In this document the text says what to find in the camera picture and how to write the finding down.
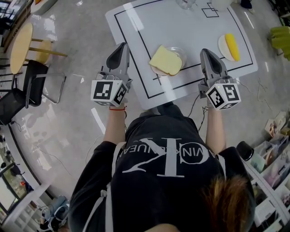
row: black chair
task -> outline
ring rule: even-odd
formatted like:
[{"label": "black chair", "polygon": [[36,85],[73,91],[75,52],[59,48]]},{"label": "black chair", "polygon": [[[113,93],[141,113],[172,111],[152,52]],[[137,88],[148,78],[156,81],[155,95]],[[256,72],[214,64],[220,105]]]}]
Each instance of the black chair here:
[{"label": "black chair", "polygon": [[[29,60],[24,85],[23,85],[23,93],[26,95],[25,98],[25,108],[31,106],[39,106],[41,104],[42,96],[50,100],[54,104],[58,104],[63,92],[64,82],[66,80],[66,76],[64,73],[49,73],[47,74],[48,67],[40,62],[35,60]],[[55,101],[49,96],[43,93],[44,82],[46,77],[62,77],[63,82],[60,87],[60,92],[58,96],[58,100]],[[15,78],[12,80],[12,88],[14,87]]]},{"label": "black chair", "polygon": [[25,107],[25,94],[19,89],[10,90],[0,99],[0,123],[7,125]]}]

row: white table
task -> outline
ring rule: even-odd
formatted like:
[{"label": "white table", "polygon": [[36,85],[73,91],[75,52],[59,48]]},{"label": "white table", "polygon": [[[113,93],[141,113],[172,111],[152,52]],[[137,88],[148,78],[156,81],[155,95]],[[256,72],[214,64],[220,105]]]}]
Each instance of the white table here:
[{"label": "white table", "polygon": [[[231,7],[219,12],[211,3],[200,1],[190,11],[181,9],[175,0],[137,0],[110,10],[106,19],[116,44],[129,44],[128,74],[143,109],[197,92],[203,78],[200,51],[208,48],[223,58],[218,49],[223,34],[235,36],[241,57],[239,62],[223,58],[229,75],[237,78],[258,69],[249,39]],[[186,52],[186,64],[176,76],[158,77],[149,65],[161,44]]]}]

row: floor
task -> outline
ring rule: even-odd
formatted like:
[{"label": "floor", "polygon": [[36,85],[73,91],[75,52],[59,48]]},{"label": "floor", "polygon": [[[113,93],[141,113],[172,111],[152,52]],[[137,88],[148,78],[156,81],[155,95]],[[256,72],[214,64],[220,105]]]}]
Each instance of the floor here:
[{"label": "floor", "polygon": [[[67,58],[52,56],[49,61],[49,73],[65,73],[67,76],[60,103],[54,105],[44,98],[39,107],[23,109],[16,115],[14,120],[20,124],[21,132],[16,124],[12,125],[19,146],[39,180],[45,182],[48,176],[57,175],[49,188],[54,195],[63,194],[70,198],[85,167],[86,154],[102,134],[103,126],[97,124],[92,114],[94,109],[106,125],[108,109],[90,101],[91,80],[100,70],[104,54],[115,45],[105,13],[126,2],[129,0],[62,0],[44,15],[27,18],[27,22],[34,25],[35,38],[55,41],[53,49],[68,55]],[[279,19],[267,0],[252,1],[252,5],[255,14],[232,4],[252,44],[259,70],[239,79],[247,86],[239,85],[242,102],[223,112],[228,146],[236,146],[242,140],[251,145],[259,144],[265,138],[263,128],[268,118],[275,117],[280,110],[288,110],[290,105],[289,62],[283,56],[277,56],[267,41],[270,28],[280,26]],[[257,98],[258,78],[267,87],[265,90],[261,88],[260,101]],[[19,77],[19,86],[22,84],[23,78]],[[59,87],[60,80],[47,78],[45,91],[50,96],[56,96]],[[175,104],[187,116],[196,96],[194,93],[178,99]],[[129,125],[142,109],[134,90],[127,98],[126,124]],[[205,105],[205,99],[198,99],[193,108],[191,117],[198,127],[203,118],[202,106]],[[200,131],[203,139],[206,121],[205,116]],[[99,138],[95,143],[88,159],[101,141]]]}]

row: round wooden table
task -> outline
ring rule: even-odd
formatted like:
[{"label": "round wooden table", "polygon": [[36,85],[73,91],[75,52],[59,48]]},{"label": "round wooden table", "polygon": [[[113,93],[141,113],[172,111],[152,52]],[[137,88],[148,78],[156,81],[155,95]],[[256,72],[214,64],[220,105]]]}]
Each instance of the round wooden table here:
[{"label": "round wooden table", "polygon": [[13,74],[17,74],[21,67],[23,66],[26,59],[28,51],[42,52],[48,54],[54,54],[59,56],[65,56],[66,54],[53,52],[46,49],[32,48],[30,47],[31,41],[42,42],[42,39],[33,39],[33,25],[32,23],[26,24],[19,32],[13,44],[11,57],[10,57],[10,68]]}]

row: hair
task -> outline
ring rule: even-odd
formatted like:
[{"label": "hair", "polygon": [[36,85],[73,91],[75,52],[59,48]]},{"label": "hair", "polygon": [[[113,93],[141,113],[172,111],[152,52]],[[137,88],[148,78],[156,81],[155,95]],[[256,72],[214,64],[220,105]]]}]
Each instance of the hair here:
[{"label": "hair", "polygon": [[203,199],[208,207],[212,231],[245,231],[249,217],[249,196],[245,178],[215,178],[204,189]]}]

